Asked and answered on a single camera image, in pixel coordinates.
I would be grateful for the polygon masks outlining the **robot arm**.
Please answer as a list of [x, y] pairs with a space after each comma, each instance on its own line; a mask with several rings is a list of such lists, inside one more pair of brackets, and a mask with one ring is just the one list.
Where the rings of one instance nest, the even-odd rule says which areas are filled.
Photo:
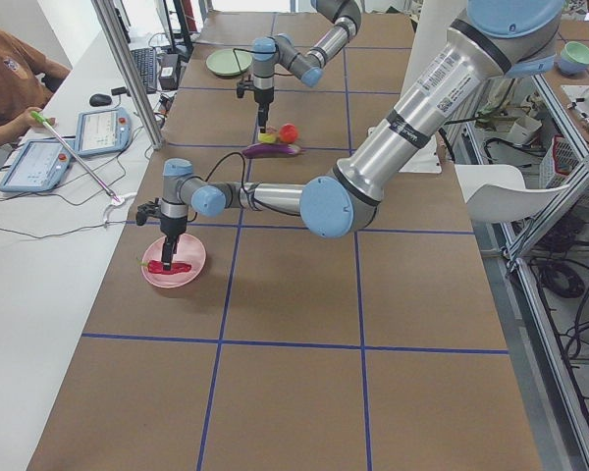
[[322, 237], [366, 228], [385, 184], [488, 79], [548, 71], [562, 15], [559, 1], [470, 1], [448, 26], [441, 51], [347, 158], [306, 184], [211, 183], [185, 159], [163, 168], [163, 193], [137, 208], [135, 221], [156, 219], [161, 262], [170, 269], [190, 213], [215, 217], [229, 208], [301, 218]]
[[283, 67], [304, 85], [313, 87], [323, 77], [327, 64], [360, 30], [361, 12], [356, 2], [320, 0], [313, 1], [311, 5], [332, 23], [332, 27], [306, 53], [299, 52], [283, 33], [258, 37], [252, 43], [251, 74], [237, 84], [237, 97], [242, 98], [248, 90], [253, 92], [261, 133], [267, 132], [269, 109], [274, 101], [275, 67]]

